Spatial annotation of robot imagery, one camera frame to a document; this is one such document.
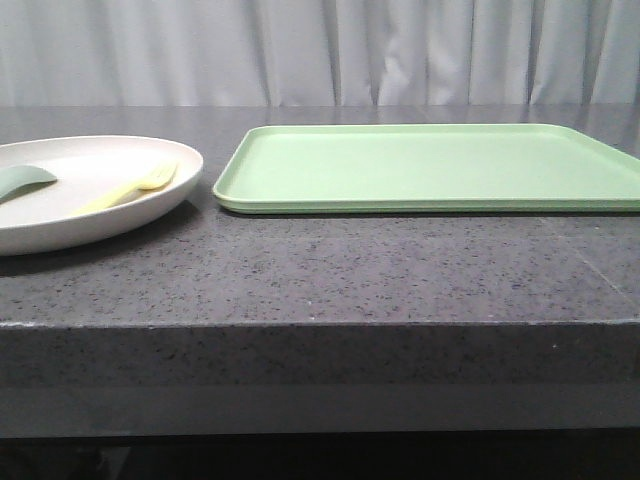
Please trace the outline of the yellow plastic fork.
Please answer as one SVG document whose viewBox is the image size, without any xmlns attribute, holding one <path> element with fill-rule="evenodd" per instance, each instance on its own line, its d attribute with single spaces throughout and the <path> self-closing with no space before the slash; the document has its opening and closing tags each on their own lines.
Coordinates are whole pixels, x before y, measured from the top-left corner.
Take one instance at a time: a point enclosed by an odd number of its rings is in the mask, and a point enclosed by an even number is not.
<svg viewBox="0 0 640 480">
<path fill-rule="evenodd" d="M 145 175 L 121 184 L 86 205 L 72 211 L 72 217 L 88 215 L 121 204 L 135 192 L 147 192 L 163 188 L 169 184 L 177 170 L 177 163 L 164 162 L 155 166 Z"/>
</svg>

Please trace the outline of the white round plate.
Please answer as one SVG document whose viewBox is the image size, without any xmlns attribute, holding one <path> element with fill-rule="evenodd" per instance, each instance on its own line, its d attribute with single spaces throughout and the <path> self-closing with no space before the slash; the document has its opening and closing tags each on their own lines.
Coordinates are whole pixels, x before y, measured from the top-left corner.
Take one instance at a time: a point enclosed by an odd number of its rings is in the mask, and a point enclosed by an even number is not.
<svg viewBox="0 0 640 480">
<path fill-rule="evenodd" d="M 89 215 L 76 210 L 165 162 L 176 171 L 163 188 Z M 41 139 L 1 148 L 1 166 L 33 165 L 56 182 L 1 205 L 1 253 L 32 254 L 104 240 L 143 226 L 180 204 L 203 171 L 195 149 L 171 140 L 99 135 Z"/>
</svg>

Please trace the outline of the light green serving tray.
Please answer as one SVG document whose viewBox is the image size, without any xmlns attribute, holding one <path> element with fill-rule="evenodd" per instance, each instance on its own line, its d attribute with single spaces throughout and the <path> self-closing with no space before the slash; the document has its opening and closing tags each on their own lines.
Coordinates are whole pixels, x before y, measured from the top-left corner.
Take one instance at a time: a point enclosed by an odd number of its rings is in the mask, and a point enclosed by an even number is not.
<svg viewBox="0 0 640 480">
<path fill-rule="evenodd" d="M 213 193 L 247 214 L 635 212 L 639 161 L 551 124 L 265 126 Z"/>
</svg>

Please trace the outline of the pale green plastic spoon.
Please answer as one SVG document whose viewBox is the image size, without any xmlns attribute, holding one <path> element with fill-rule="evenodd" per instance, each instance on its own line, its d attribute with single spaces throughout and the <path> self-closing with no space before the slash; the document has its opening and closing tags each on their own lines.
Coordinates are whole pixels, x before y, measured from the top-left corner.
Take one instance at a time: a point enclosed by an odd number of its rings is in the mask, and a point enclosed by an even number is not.
<svg viewBox="0 0 640 480">
<path fill-rule="evenodd" d="M 58 178 L 41 167 L 14 165 L 1 170 L 1 202 L 6 203 L 18 197 L 35 193 L 51 186 Z"/>
</svg>

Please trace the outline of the grey pleated curtain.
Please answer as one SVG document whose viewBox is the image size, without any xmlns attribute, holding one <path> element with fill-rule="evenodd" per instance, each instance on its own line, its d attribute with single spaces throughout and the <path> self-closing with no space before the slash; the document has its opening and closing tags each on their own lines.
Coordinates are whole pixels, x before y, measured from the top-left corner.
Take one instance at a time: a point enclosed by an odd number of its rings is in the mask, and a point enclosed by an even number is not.
<svg viewBox="0 0 640 480">
<path fill-rule="evenodd" d="M 612 104 L 635 1 L 5 1 L 1 103 Z"/>
</svg>

